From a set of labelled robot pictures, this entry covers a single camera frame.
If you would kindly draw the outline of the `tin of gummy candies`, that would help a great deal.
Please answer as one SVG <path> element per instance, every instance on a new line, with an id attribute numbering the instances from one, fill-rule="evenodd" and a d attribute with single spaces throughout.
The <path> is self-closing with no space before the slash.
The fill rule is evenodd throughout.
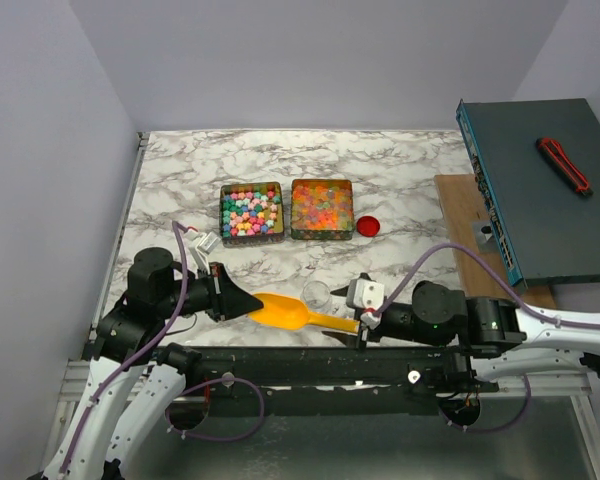
<path id="1" fill-rule="evenodd" d="M 351 240 L 353 188 L 346 179 L 295 179 L 290 234 L 294 240 Z"/>

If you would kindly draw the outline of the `tin of paper stars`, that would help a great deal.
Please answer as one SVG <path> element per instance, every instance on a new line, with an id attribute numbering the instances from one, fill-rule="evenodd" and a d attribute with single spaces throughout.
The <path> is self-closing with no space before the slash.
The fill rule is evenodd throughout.
<path id="1" fill-rule="evenodd" d="M 226 247 L 280 243 L 285 239 L 284 204 L 278 182 L 223 185 L 219 233 Z"/>

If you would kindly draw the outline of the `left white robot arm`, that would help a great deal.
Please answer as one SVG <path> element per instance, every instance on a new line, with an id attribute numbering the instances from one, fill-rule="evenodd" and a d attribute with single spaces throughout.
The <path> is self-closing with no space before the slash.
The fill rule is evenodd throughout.
<path id="1" fill-rule="evenodd" d="M 180 394 L 207 380 L 202 353 L 157 348 L 180 316 L 206 312 L 229 320 L 262 309 L 223 264 L 191 272 L 160 247 L 141 250 L 127 289 L 99 321 L 86 385 L 67 434 L 40 479 L 119 479 L 122 465 Z"/>

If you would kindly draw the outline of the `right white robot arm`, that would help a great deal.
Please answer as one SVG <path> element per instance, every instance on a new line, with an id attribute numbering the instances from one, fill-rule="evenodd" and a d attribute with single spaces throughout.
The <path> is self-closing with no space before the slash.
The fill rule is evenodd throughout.
<path id="1" fill-rule="evenodd" d="M 475 380 L 550 371 L 593 372 L 600 379 L 600 313 L 468 297 L 429 281 L 416 285 L 410 303 L 384 307 L 383 284 L 366 274 L 333 294 L 354 311 L 358 348 L 387 337 L 462 355 L 439 370 L 442 384 L 454 392 Z"/>

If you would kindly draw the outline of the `clear glass jar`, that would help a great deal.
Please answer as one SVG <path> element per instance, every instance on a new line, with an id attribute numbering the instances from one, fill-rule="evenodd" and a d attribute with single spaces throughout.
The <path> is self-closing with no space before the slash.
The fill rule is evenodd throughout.
<path id="1" fill-rule="evenodd" d="M 321 281 L 310 281 L 305 284 L 301 299 L 311 310 L 320 313 L 326 313 L 332 303 L 329 287 Z"/>

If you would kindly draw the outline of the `yellow plastic scoop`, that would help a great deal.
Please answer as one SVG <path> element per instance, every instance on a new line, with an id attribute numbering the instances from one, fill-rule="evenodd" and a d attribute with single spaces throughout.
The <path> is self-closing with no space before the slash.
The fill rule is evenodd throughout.
<path id="1" fill-rule="evenodd" d="M 256 293 L 263 308 L 248 314 L 262 325 L 285 330 L 299 330 L 306 326 L 317 326 L 346 333 L 357 333 L 358 322 L 311 311 L 299 299 L 274 293 Z"/>

